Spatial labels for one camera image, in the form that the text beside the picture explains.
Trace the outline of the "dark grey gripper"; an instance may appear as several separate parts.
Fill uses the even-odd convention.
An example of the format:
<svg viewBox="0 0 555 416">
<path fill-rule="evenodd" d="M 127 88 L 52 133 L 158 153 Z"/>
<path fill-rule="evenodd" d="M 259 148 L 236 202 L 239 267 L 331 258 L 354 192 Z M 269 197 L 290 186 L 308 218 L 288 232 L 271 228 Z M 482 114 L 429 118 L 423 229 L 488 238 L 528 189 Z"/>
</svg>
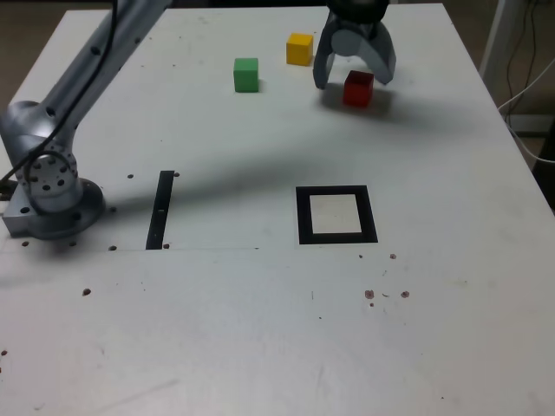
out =
<svg viewBox="0 0 555 416">
<path fill-rule="evenodd" d="M 395 74 L 396 55 L 389 31 L 382 23 L 356 23 L 339 19 L 330 11 L 320 35 L 313 62 L 313 79 L 325 90 L 335 55 L 357 56 L 382 85 Z"/>
</svg>

